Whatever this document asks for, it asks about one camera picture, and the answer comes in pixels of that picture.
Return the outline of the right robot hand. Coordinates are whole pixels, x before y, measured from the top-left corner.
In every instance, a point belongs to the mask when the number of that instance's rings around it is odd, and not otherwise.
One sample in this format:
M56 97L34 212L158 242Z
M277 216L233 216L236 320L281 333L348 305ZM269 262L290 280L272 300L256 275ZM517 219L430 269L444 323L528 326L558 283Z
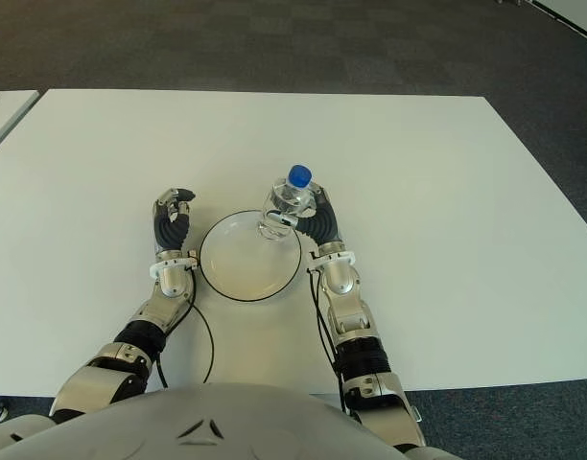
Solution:
M345 249L328 195L314 182L304 189L287 183L274 185L264 205L261 227L272 239L297 231L309 237L321 254Z

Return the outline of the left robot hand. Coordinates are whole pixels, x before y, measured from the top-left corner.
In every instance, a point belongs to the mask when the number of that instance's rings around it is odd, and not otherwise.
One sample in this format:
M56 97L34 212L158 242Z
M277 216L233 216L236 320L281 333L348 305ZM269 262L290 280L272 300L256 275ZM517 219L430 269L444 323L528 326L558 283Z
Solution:
M170 188L153 203L155 253L180 250L191 228L190 203L196 195L182 188Z

